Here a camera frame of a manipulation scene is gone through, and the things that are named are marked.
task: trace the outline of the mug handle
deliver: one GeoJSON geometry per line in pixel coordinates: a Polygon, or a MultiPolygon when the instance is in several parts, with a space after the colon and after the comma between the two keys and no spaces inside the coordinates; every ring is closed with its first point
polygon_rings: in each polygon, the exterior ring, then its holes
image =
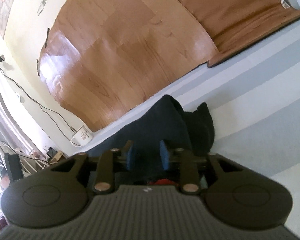
{"type": "Polygon", "coordinates": [[[80,148],[82,145],[79,145],[79,144],[74,143],[74,142],[72,141],[73,139],[74,139],[74,138],[71,138],[71,140],[70,140],[71,144],[72,144],[74,147],[80,148]]]}

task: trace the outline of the wood-grain sheet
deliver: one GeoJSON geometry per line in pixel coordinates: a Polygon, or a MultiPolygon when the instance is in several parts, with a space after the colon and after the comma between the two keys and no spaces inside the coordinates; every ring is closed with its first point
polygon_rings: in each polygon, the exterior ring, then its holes
{"type": "Polygon", "coordinates": [[[56,101],[96,131],[217,52],[177,0],[67,0],[39,68],[56,101]]]}

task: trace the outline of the gray ribbed panel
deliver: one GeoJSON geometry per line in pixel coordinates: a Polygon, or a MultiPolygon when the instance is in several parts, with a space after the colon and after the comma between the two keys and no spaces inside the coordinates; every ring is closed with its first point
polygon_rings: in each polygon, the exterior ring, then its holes
{"type": "Polygon", "coordinates": [[[297,240],[281,226],[267,231],[243,231],[215,219],[198,197],[178,193],[173,186],[121,186],[97,196],[89,208],[69,223],[48,229],[7,227],[0,240],[297,240]]]}

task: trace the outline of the striped bedsheet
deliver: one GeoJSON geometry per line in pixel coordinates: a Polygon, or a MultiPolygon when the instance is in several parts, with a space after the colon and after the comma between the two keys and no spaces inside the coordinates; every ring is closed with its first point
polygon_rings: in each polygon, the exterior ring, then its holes
{"type": "Polygon", "coordinates": [[[185,111],[207,102],[213,152],[268,176],[291,192],[286,226],[300,237],[300,20],[230,60],[203,64],[95,133],[95,145],[141,117],[164,94],[185,111]]]}

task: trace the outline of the brown vinyl sheet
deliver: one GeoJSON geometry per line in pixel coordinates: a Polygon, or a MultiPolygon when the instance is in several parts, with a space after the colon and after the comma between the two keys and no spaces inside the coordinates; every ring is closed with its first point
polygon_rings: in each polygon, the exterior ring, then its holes
{"type": "Polygon", "coordinates": [[[67,0],[39,68],[55,100],[96,131],[217,52],[177,0],[67,0]]]}
{"type": "Polygon", "coordinates": [[[220,51],[215,66],[300,18],[280,0],[179,0],[201,23],[220,51]]]}

